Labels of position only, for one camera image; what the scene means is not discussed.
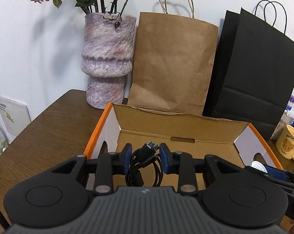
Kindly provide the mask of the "white ribbed screw cap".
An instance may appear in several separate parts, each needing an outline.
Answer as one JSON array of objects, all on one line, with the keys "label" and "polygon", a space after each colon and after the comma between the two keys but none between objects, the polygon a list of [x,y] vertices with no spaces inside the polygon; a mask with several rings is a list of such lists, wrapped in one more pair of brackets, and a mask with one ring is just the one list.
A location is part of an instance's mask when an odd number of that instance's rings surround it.
[{"label": "white ribbed screw cap", "polygon": [[259,162],[259,161],[253,161],[251,163],[251,167],[252,168],[255,168],[255,169],[259,170],[259,171],[262,171],[264,173],[268,173],[268,171],[265,168],[265,166],[261,162]]}]

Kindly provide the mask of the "yellow bear mug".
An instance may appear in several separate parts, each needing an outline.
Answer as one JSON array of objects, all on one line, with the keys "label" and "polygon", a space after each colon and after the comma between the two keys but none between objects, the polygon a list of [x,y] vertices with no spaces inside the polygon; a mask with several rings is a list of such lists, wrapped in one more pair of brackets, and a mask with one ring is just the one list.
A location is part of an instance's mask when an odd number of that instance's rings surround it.
[{"label": "yellow bear mug", "polygon": [[275,146],[283,157],[294,161],[294,127],[286,125]]}]

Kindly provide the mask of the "red cardboard box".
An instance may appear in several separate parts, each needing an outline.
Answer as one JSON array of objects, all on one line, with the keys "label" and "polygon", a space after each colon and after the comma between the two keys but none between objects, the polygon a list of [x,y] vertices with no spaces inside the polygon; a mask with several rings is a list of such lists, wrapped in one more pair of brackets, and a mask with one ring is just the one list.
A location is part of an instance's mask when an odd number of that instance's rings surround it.
[{"label": "red cardboard box", "polygon": [[251,165],[259,153],[267,165],[282,169],[251,123],[111,103],[91,134],[84,155],[96,159],[103,142],[109,152],[121,152],[127,143],[136,150],[150,141],[166,143],[170,151],[186,152],[195,159],[217,155],[241,168]]}]

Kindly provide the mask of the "clear seed container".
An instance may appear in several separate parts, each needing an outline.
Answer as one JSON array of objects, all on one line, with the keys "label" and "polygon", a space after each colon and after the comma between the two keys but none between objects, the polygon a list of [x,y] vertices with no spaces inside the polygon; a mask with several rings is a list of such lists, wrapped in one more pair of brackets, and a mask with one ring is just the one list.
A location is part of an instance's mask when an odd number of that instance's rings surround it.
[{"label": "clear seed container", "polygon": [[285,110],[280,121],[278,122],[271,139],[277,140],[286,125],[290,125],[294,121],[294,110]]}]

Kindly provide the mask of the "purple white jar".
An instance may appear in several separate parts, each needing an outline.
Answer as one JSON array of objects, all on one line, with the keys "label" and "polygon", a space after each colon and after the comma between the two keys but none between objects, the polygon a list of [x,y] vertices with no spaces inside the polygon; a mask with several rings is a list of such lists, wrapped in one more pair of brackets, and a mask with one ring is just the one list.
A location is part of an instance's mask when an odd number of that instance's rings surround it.
[{"label": "purple white jar", "polygon": [[294,96],[291,95],[291,97],[287,103],[286,110],[291,110],[293,106],[294,106]]}]

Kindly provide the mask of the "black paper bag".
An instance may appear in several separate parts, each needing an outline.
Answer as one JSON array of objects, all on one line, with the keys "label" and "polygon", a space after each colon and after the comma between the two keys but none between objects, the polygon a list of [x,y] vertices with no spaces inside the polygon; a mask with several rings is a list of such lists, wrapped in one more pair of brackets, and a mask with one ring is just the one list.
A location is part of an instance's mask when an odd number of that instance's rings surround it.
[{"label": "black paper bag", "polygon": [[294,41],[256,15],[227,11],[203,115],[252,123],[268,141],[294,88]]}]

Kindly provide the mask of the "white calendar card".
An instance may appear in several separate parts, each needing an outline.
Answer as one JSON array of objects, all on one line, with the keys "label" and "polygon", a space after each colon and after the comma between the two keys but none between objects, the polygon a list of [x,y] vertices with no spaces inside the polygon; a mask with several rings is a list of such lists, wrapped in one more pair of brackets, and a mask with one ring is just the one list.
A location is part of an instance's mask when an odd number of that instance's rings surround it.
[{"label": "white calendar card", "polygon": [[26,104],[0,95],[0,114],[6,130],[17,137],[31,123]]}]

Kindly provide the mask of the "brown paper bag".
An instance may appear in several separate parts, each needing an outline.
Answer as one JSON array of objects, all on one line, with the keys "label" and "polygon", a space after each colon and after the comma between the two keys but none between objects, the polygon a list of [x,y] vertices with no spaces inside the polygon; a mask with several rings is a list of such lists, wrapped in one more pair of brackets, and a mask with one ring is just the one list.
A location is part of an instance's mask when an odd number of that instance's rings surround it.
[{"label": "brown paper bag", "polygon": [[128,105],[201,115],[219,28],[194,16],[141,12]]}]

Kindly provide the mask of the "purple textured vase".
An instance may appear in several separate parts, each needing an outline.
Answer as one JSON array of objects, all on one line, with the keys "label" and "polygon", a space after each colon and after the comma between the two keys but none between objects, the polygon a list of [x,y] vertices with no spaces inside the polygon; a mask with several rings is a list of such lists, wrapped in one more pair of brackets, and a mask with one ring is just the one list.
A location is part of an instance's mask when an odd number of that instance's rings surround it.
[{"label": "purple textured vase", "polygon": [[86,100],[97,109],[121,104],[133,69],[136,18],[108,13],[85,16],[81,70],[89,76]]}]

